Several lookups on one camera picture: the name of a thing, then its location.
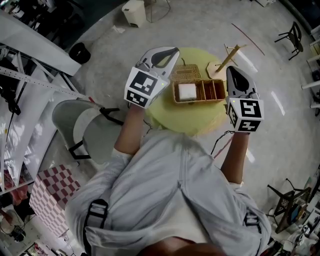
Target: red and white checkered cloth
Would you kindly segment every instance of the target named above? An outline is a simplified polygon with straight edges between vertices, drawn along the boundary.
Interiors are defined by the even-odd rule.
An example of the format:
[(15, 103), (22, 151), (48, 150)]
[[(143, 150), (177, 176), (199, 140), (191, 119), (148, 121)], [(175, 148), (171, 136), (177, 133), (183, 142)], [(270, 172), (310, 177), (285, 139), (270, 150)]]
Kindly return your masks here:
[(61, 237), (68, 226), (65, 206), (80, 188), (70, 172), (71, 165), (59, 165), (38, 173), (30, 197), (30, 206), (56, 237)]

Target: trash can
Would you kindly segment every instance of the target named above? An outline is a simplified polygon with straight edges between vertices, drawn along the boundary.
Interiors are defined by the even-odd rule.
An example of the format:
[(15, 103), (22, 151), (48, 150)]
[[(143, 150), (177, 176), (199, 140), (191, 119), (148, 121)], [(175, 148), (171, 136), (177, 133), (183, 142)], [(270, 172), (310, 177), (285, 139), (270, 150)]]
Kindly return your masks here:
[(80, 64), (84, 64), (90, 60), (91, 54), (86, 49), (84, 43), (79, 42), (71, 48), (71, 50), (69, 52), (69, 56), (74, 61), (76, 61)]
[(122, 11), (130, 26), (140, 28), (146, 22), (145, 1), (130, 0), (123, 7)]

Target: round table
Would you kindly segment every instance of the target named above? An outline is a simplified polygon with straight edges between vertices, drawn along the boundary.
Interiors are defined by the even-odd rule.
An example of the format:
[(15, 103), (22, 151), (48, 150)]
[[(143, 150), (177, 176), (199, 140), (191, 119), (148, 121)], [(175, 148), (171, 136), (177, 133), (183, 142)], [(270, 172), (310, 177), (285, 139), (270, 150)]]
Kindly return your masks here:
[[(179, 48), (180, 56), (177, 65), (196, 64), (203, 80), (210, 79), (206, 68), (209, 62), (218, 58), (198, 48)], [(224, 104), (226, 101), (193, 104), (175, 104), (171, 85), (152, 103), (147, 114), (153, 126), (161, 125), (165, 129), (189, 136), (205, 134), (216, 129), (227, 118)]]

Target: black bucket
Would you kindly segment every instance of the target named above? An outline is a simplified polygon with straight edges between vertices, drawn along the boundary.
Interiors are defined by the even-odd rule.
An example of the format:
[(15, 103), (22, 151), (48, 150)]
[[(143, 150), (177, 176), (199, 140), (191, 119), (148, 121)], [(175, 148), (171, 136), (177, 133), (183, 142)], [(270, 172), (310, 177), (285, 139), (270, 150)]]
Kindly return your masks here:
[(74, 61), (76, 61), (80, 64), (84, 64), (90, 60), (91, 54), (86, 49), (84, 43), (79, 42), (71, 48), (71, 50), (69, 52), (69, 56)]

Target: wooden base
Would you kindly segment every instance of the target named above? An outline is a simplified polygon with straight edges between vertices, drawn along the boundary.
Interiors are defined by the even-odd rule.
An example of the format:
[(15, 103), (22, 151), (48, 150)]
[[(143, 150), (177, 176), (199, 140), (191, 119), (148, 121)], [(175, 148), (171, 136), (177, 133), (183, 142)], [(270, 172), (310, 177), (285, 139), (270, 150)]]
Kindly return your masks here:
[(206, 67), (206, 72), (211, 79), (221, 79), (222, 81), (227, 80), (227, 68), (224, 66), (220, 72), (216, 72), (219, 68), (220, 61), (211, 61)]

